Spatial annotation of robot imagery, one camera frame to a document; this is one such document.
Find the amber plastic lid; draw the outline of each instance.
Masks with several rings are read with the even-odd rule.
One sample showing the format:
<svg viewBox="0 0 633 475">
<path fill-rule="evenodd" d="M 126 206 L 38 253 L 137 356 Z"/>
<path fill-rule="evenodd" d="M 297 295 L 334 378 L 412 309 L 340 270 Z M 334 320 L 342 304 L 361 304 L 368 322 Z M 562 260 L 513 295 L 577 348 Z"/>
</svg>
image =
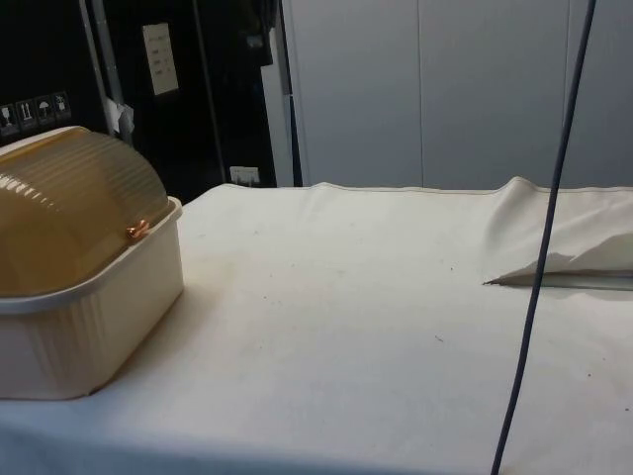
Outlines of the amber plastic lid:
<svg viewBox="0 0 633 475">
<path fill-rule="evenodd" d="M 0 149 L 0 298 L 62 290 L 98 273 L 171 210 L 133 148 L 74 128 Z"/>
</svg>

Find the wall socket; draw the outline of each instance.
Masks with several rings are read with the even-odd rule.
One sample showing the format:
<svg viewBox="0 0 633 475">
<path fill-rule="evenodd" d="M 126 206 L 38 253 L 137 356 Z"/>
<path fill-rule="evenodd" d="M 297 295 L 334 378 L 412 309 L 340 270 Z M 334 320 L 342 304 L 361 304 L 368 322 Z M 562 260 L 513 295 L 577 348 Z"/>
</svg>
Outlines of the wall socket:
<svg viewBox="0 0 633 475">
<path fill-rule="evenodd" d="M 259 168 L 256 166 L 232 166 L 229 171 L 231 183 L 244 186 L 259 184 Z"/>
</svg>

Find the wire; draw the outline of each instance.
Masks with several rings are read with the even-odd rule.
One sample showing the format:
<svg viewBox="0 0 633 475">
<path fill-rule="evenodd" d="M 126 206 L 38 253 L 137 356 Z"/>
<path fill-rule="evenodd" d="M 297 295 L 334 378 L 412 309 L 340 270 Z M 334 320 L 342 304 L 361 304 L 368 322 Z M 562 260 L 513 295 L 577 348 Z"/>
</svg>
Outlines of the wire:
<svg viewBox="0 0 633 475">
<path fill-rule="evenodd" d="M 593 22 L 593 12 L 595 11 L 595 1 L 589 0 L 587 14 L 585 16 L 585 25 L 583 26 L 583 35 L 581 37 L 581 46 L 578 50 L 576 66 L 574 68 L 574 77 L 572 80 L 572 89 L 570 91 L 569 102 L 565 112 L 565 122 L 563 123 L 563 134 L 556 158 L 556 166 L 554 168 L 554 176 L 552 177 L 552 189 L 550 190 L 550 199 L 547 205 L 547 215 L 545 216 L 545 228 L 543 229 L 543 238 L 541 240 L 541 248 L 538 253 L 538 263 L 536 265 L 536 275 L 532 284 L 532 294 L 530 303 L 527 307 L 527 316 L 525 317 L 525 328 L 523 329 L 523 340 L 518 355 L 518 363 L 516 365 L 516 374 L 514 375 L 514 384 L 510 393 L 510 400 L 507 404 L 505 419 L 501 428 L 501 434 L 498 438 L 497 453 L 493 463 L 492 475 L 498 475 L 503 458 L 503 450 L 507 442 L 507 435 L 512 424 L 512 416 L 518 400 L 518 394 L 521 390 L 521 382 L 523 373 L 525 372 L 525 362 L 527 361 L 527 352 L 530 346 L 530 337 L 532 335 L 532 325 L 534 324 L 534 313 L 536 312 L 536 304 L 538 303 L 538 295 L 541 290 L 543 281 L 543 272 L 545 270 L 545 260 L 547 258 L 547 248 L 550 244 L 550 236 L 552 234 L 552 225 L 554 223 L 554 212 L 556 210 L 556 200 L 558 198 L 558 189 L 561 185 L 561 174 L 563 173 L 563 164 L 565 163 L 565 155 L 567 154 L 567 145 L 570 140 L 570 132 L 572 131 L 572 122 L 574 121 L 574 112 L 576 111 L 576 99 L 578 97 L 578 89 L 583 74 L 583 65 L 585 64 L 585 54 L 587 52 L 587 43 L 589 32 L 591 31 L 591 23 Z"/>
</svg>

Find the table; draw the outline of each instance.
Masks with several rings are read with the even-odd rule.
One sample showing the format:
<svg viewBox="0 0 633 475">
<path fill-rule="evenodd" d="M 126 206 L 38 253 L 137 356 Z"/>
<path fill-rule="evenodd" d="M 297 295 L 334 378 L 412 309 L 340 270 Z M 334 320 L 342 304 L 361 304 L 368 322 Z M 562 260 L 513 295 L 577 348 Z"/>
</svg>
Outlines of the table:
<svg viewBox="0 0 633 475">
<path fill-rule="evenodd" d="M 523 180 L 208 192 L 179 223 L 185 291 L 116 378 L 0 402 L 0 472 L 487 473 L 529 289 L 482 283 L 528 195 L 544 217 Z M 508 473 L 631 473 L 632 300 L 542 291 Z"/>
</svg>

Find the cream plastic base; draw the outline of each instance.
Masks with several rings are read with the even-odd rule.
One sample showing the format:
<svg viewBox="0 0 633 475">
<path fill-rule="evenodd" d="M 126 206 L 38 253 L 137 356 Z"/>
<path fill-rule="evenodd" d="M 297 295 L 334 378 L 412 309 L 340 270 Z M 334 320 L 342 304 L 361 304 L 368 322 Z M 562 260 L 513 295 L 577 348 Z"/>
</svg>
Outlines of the cream plastic base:
<svg viewBox="0 0 633 475">
<path fill-rule="evenodd" d="M 105 385 L 183 289 L 180 203 L 98 275 L 54 294 L 0 299 L 0 398 L 68 399 Z"/>
</svg>

